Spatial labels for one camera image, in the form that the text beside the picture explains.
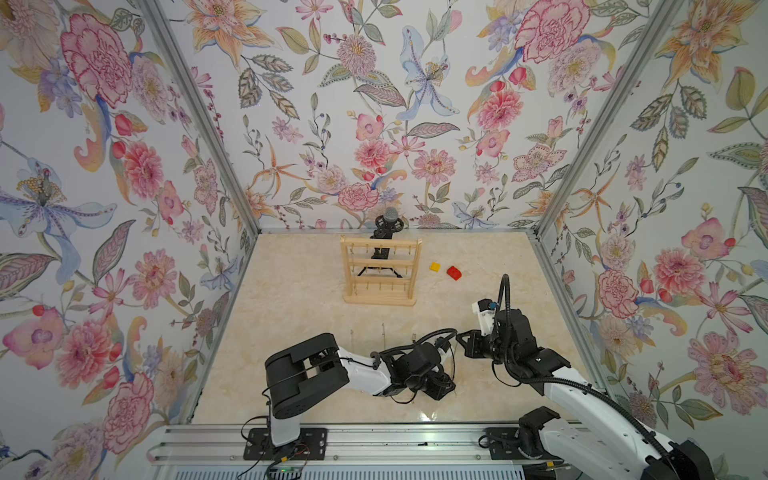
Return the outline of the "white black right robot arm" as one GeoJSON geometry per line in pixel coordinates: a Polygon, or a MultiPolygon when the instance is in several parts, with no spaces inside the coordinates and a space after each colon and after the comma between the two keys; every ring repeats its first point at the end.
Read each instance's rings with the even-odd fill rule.
{"type": "Polygon", "coordinates": [[[520,417],[514,437],[490,436],[490,445],[510,447],[536,460],[550,454],[592,479],[712,479],[707,454],[694,442],[675,442],[636,419],[608,394],[594,388],[556,351],[538,345],[529,319],[511,305],[511,282],[500,281],[496,300],[473,306],[480,329],[460,334],[465,355],[488,359],[511,377],[573,414],[571,426],[543,406],[520,417]]]}

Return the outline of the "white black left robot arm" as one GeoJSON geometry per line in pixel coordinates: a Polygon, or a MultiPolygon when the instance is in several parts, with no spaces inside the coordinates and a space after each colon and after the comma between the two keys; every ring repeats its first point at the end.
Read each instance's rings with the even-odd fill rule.
{"type": "Polygon", "coordinates": [[[404,391],[439,401],[456,388],[455,370],[443,362],[453,359],[458,332],[443,328],[407,345],[369,356],[353,354],[322,333],[277,352],[265,361],[271,444],[283,447],[300,438],[300,417],[342,389],[373,397],[394,398],[404,391]]]}

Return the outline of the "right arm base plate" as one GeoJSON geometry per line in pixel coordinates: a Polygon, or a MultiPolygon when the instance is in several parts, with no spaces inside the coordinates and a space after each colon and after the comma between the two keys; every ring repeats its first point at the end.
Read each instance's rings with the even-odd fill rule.
{"type": "Polygon", "coordinates": [[[527,428],[486,428],[478,439],[478,445],[490,451],[492,460],[535,460],[543,455],[535,435],[527,428]]]}

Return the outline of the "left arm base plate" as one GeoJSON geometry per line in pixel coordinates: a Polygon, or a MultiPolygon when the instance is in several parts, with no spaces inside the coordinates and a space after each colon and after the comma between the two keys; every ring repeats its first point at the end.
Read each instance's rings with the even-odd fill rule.
{"type": "Polygon", "coordinates": [[[246,461],[287,462],[320,461],[325,459],[328,446],[326,428],[301,428],[299,438],[280,447],[271,443],[271,436],[266,427],[251,428],[248,431],[243,459],[246,461]]]}

